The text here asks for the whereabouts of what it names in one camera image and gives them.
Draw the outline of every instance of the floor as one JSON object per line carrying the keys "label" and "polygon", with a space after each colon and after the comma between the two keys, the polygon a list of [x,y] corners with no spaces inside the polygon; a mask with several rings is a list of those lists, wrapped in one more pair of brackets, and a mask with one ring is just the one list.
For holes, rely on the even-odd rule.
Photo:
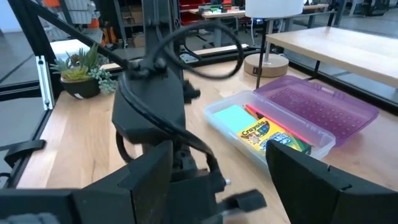
{"label": "floor", "polygon": [[[306,22],[308,18],[302,18],[301,22]],[[324,26],[327,16],[318,16],[316,26]],[[382,17],[343,17],[340,27],[345,29],[368,32],[371,34],[385,35],[398,38],[398,9],[391,9]],[[303,26],[293,25],[293,30],[304,29]],[[242,43],[251,44],[250,34],[244,31],[239,32]],[[260,43],[261,37],[256,37],[255,42]],[[202,49],[203,42],[196,37],[187,39],[187,46],[191,50]],[[37,69],[32,50],[23,33],[10,33],[0,36],[0,86],[28,82],[37,80]],[[117,49],[118,55],[124,58],[140,57],[144,55],[144,48],[140,49]],[[294,52],[286,52],[292,59],[315,67],[315,60],[306,58]],[[356,83],[361,88],[367,89],[387,99],[398,102],[398,91],[382,83],[374,82],[359,75],[348,73],[340,68],[336,68],[321,63],[322,72],[333,75],[349,83]],[[19,141],[26,141],[33,133],[40,115],[43,113],[40,98],[26,98],[0,102],[0,146],[12,144]],[[0,172],[9,172],[10,167],[0,160]],[[0,187],[5,179],[0,177]]]}

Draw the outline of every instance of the purple lid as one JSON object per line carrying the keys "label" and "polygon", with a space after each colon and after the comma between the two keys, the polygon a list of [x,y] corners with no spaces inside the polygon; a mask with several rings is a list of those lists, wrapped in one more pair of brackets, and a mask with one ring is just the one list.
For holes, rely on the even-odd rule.
{"label": "purple lid", "polygon": [[377,107],[319,83],[285,75],[256,93],[313,122],[336,136],[336,146],[377,118]]}

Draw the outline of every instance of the white lamp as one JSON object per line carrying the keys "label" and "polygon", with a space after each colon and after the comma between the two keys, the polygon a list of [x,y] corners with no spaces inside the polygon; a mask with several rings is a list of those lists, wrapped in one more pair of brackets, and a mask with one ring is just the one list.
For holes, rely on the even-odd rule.
{"label": "white lamp", "polygon": [[[294,16],[303,12],[303,0],[246,0],[247,17],[252,19],[268,19],[268,33],[272,33],[274,26],[273,19]],[[259,87],[260,77],[278,77],[285,75],[289,61],[280,55],[270,55],[271,44],[266,40],[266,22],[263,20],[264,30],[262,32],[261,53],[249,55],[245,58],[244,69],[251,75],[257,75],[257,86]]]}

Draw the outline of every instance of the crayon box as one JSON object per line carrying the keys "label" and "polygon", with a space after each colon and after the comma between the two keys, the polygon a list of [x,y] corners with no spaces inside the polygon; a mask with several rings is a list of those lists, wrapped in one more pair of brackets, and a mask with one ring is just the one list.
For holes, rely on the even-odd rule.
{"label": "crayon box", "polygon": [[238,136],[263,156],[266,155],[267,141],[271,139],[300,152],[311,153],[311,145],[265,117],[240,131]]}

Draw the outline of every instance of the lamp base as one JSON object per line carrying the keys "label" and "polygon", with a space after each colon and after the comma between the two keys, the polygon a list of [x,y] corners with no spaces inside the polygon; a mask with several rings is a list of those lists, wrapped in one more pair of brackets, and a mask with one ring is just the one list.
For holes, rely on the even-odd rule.
{"label": "lamp base", "polygon": [[[257,76],[259,69],[260,54],[252,54],[244,59],[244,71],[250,75]],[[262,63],[261,77],[279,77],[287,73],[289,67],[289,60],[287,58],[269,54],[268,62]]]}

